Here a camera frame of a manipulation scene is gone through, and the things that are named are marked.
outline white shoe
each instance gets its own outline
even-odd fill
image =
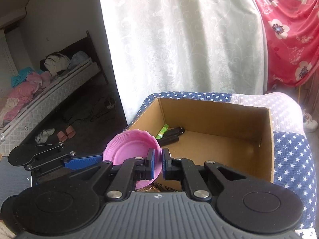
[[[55,128],[42,130],[40,135],[51,136],[53,135]]]
[[[318,127],[318,122],[313,120],[309,113],[303,111],[303,130],[305,132],[314,132]]]
[[[35,137],[35,141],[37,142],[37,144],[42,144],[42,143],[45,143],[48,138],[49,138],[48,135],[39,134]]]

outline lace curtain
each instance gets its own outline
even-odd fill
[[[253,0],[100,2],[128,123],[152,93],[263,93],[267,47]]]

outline white mattress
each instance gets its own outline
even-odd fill
[[[88,59],[67,75],[55,79],[6,126],[3,133],[0,132],[0,154],[8,156],[57,105],[99,71],[96,62]]]

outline blue star-print fabric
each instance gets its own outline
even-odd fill
[[[156,98],[229,102],[230,93],[162,92],[149,95],[133,122]],[[303,215],[296,229],[313,228],[317,210],[315,166],[307,139],[297,133],[274,131],[274,183],[292,190],[303,203]]]
[[[138,118],[143,111],[156,99],[156,98],[169,98],[169,99],[194,99],[202,101],[213,101],[213,102],[230,102],[232,97],[231,93],[219,93],[219,92],[161,92],[153,93],[149,95],[141,105],[137,115],[132,122]]]
[[[296,229],[312,228],[317,210],[315,165],[307,139],[296,133],[274,131],[274,183],[292,190],[303,203]]]

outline pink blanket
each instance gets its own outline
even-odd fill
[[[304,84],[318,67],[319,0],[255,0],[268,45],[268,89]]]
[[[15,87],[8,95],[8,98],[16,98],[18,104],[4,115],[4,120],[11,121],[18,115],[20,110],[33,100],[36,92],[41,92],[50,84],[51,74],[45,71],[41,74],[32,72],[27,75],[27,80]]]

